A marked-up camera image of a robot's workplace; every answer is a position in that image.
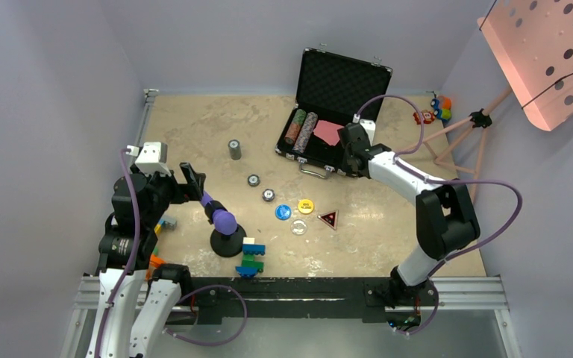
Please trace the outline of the blue green toy brick stack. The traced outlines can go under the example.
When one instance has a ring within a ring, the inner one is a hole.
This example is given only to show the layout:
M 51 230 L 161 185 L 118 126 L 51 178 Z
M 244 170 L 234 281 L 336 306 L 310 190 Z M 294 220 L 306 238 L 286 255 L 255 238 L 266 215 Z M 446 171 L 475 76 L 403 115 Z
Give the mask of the blue green toy brick stack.
M 266 254 L 266 246 L 258 244 L 255 238 L 244 237 L 242 240 L 242 260 L 236 267 L 237 274 L 242 278 L 253 278 L 264 272 L 264 262 L 257 257 Z

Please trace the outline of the grey toy brick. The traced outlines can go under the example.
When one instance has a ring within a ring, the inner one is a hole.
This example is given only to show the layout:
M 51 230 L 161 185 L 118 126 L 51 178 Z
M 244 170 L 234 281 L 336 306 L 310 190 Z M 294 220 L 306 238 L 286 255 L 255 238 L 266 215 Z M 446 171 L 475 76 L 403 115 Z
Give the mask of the grey toy brick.
M 160 226 L 165 230 L 175 230 L 178 224 L 176 218 L 163 215 L 159 221 Z

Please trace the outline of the black base bar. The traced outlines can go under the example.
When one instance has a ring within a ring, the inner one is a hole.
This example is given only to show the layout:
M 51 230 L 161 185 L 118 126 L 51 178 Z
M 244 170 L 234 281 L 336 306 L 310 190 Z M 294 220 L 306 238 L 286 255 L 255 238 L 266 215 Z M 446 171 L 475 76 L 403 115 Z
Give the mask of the black base bar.
M 363 323 L 404 321 L 421 317 L 436 304 L 432 283 L 392 298 L 388 277 L 194 277 L 183 293 L 194 298 L 177 306 L 192 307 L 199 324 L 224 318 L 351 318 Z

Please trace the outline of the clear plastic button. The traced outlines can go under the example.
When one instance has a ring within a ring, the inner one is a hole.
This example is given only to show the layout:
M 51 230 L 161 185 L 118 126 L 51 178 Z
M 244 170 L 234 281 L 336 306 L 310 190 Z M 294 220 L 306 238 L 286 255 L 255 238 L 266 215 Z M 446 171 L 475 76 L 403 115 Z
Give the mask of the clear plastic button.
M 290 230 L 296 236 L 304 235 L 307 232 L 307 223 L 304 220 L 296 219 L 291 223 Z

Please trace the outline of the yellow big blind button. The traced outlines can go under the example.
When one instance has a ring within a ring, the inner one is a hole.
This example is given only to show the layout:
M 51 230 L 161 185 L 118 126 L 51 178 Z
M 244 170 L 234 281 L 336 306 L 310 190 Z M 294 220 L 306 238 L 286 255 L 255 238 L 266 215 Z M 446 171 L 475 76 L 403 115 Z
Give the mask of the yellow big blind button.
M 308 215 L 314 211 L 315 206 L 310 199 L 305 198 L 298 202 L 297 208 L 301 214 Z

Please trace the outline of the orange toy piece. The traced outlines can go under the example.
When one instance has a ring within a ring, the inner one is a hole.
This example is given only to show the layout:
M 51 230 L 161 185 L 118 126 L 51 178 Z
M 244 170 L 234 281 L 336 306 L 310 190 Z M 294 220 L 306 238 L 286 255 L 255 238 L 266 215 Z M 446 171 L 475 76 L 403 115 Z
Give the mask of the orange toy piece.
M 166 264 L 166 261 L 158 257 L 156 254 L 152 254 L 149 259 L 149 267 L 152 269 L 158 269 L 162 265 Z

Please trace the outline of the triangular all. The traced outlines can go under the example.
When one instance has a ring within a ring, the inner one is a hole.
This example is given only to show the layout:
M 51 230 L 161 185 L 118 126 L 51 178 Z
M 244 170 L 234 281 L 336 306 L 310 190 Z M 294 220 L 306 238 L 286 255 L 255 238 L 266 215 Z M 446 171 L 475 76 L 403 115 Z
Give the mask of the triangular all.
M 336 230 L 338 227 L 338 216 L 339 216 L 339 211 L 333 210 L 328 213 L 317 215 L 317 218 L 322 222 L 324 222 L 332 230 Z

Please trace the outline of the black aluminium poker case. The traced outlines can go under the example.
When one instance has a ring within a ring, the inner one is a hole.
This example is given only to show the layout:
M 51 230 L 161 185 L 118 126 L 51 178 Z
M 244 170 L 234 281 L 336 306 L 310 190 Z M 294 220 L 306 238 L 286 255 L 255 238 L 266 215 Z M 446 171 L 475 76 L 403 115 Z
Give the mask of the black aluminium poker case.
M 392 69 L 388 66 L 306 48 L 301 58 L 295 105 L 275 145 L 275 152 L 289 160 L 324 169 L 324 175 L 317 174 L 321 178 L 331 172 L 355 178 L 339 142 L 330 144 L 310 133 L 307 145 L 298 153 L 294 149 L 297 136 L 289 135 L 289 128 L 298 112 L 315 113 L 317 125 L 329 122 L 344 127 L 369 99 L 386 93 L 391 78 Z

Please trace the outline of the aluminium table frame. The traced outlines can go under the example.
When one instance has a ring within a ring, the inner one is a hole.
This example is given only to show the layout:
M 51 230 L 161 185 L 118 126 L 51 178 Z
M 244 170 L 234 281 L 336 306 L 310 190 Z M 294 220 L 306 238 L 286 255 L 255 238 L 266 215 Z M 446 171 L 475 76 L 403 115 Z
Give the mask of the aluminium table frame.
M 469 190 L 469 181 L 456 179 L 465 184 Z M 429 309 L 432 313 L 438 310 L 492 310 L 498 317 L 507 311 L 504 291 L 497 287 L 497 282 L 490 278 L 480 279 L 437 279 L 436 272 L 447 262 L 485 245 L 480 237 L 461 251 L 449 254 L 443 263 L 437 265 L 427 283 L 432 283 L 436 290 L 436 304 Z M 198 314 L 192 308 L 179 310 L 177 306 L 187 298 L 194 298 L 200 291 L 194 289 L 183 293 L 182 287 L 190 281 L 190 271 L 186 266 L 166 263 L 153 272 L 147 272 L 145 282 L 141 285 L 135 318 L 130 333 L 128 357 L 148 357 L 157 341 L 164 333 L 169 332 L 166 323 L 173 313 L 192 315 L 198 322 Z M 91 326 L 92 333 L 98 308 L 99 279 L 97 274 L 85 276 L 81 280 L 75 301 L 75 316 L 84 318 L 86 325 Z M 88 312 L 94 312 L 94 318 L 87 318 Z M 418 313 L 412 314 L 404 321 L 387 321 L 390 327 L 404 336 L 411 336 L 424 330 L 428 320 Z

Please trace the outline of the pink music stand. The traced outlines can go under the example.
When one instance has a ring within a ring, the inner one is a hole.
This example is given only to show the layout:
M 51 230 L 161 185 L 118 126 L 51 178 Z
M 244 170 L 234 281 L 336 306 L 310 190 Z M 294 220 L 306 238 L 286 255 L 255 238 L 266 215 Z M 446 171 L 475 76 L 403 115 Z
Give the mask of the pink music stand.
M 454 117 L 435 163 L 464 178 L 554 181 L 573 147 L 573 1 L 495 1 L 442 92 Z

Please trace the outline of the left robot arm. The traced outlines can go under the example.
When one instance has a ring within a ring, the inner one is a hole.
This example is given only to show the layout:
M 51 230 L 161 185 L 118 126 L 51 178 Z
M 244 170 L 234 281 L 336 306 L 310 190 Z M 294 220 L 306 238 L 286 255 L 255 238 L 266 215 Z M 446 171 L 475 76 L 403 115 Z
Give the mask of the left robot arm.
M 205 174 L 190 163 L 179 167 L 185 183 L 174 175 L 146 175 L 132 166 L 113 185 L 113 212 L 98 245 L 98 308 L 86 357 L 129 355 L 138 294 L 158 241 L 155 228 L 170 205 L 203 196 Z

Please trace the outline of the fifty value poker chip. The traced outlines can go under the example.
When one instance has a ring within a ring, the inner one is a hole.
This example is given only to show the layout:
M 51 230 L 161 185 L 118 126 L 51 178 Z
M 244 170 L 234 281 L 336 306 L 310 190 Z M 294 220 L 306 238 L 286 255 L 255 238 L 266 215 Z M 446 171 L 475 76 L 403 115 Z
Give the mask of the fifty value poker chip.
M 256 187 L 260 184 L 260 177 L 258 175 L 252 174 L 247 177 L 247 184 L 252 187 Z

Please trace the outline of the ten value poker chip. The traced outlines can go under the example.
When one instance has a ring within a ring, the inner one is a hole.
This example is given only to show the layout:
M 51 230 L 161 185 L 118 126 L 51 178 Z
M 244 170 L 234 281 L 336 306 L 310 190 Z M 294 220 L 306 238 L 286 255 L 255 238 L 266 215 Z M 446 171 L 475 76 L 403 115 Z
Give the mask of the ten value poker chip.
M 274 192 L 274 190 L 273 190 L 273 189 L 265 189 L 265 190 L 263 190 L 262 199 L 263 199 L 265 202 L 274 201 L 274 199 L 275 199 L 275 192 Z

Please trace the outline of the purple handheld massager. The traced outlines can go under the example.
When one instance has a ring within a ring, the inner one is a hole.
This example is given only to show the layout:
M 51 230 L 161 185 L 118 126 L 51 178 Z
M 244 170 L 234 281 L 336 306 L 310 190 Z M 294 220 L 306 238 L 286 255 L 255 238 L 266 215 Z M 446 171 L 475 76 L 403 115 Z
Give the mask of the purple handheld massager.
M 206 191 L 203 191 L 200 202 L 209 223 L 214 226 L 214 229 L 218 233 L 231 235 L 237 230 L 238 224 L 235 216 L 219 201 L 213 199 Z

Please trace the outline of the tall grey chip stack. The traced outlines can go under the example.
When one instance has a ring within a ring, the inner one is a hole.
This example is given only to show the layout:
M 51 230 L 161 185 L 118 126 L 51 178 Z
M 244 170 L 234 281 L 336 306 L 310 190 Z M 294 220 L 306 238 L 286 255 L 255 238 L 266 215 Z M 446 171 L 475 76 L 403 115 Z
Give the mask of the tall grey chip stack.
M 239 140 L 232 139 L 228 142 L 229 157 L 232 160 L 240 160 L 242 158 L 242 150 Z

